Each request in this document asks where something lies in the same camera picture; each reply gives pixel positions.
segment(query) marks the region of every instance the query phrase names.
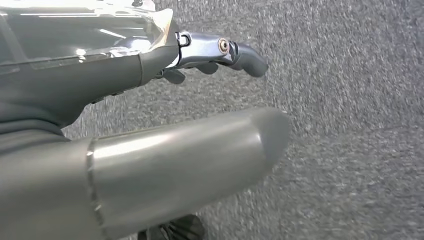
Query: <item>screw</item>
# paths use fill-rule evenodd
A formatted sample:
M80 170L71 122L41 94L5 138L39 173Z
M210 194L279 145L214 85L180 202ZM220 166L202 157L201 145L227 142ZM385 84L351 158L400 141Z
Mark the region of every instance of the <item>screw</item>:
M230 44L224 38L220 38L218 41L219 51L223 54L227 54L230 51Z

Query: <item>bolt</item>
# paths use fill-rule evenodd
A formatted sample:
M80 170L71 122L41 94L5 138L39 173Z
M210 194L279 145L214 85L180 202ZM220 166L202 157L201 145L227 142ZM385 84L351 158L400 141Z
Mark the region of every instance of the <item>bolt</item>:
M227 54L230 51L230 44L224 38L220 38L218 41L219 51L223 54Z

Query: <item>gray carpet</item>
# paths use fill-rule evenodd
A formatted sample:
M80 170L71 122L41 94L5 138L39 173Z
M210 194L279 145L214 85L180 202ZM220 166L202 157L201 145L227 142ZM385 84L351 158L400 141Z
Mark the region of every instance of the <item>gray carpet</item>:
M422 0L162 0L190 31L256 47L266 77L187 71L86 108L71 138L273 106L293 143L264 182L203 209L209 240L424 239Z

